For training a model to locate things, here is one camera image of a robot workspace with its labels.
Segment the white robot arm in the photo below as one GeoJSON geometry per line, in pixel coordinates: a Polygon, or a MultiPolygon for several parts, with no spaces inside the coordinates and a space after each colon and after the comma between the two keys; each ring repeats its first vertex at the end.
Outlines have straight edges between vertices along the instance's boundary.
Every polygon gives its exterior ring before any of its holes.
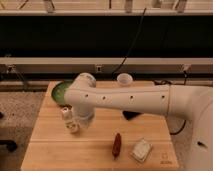
{"type": "Polygon", "coordinates": [[[95,108],[175,116],[193,123],[184,171],[213,171],[213,87],[157,85],[97,88],[89,73],[81,73],[64,94],[65,103],[79,120],[95,108]]]}

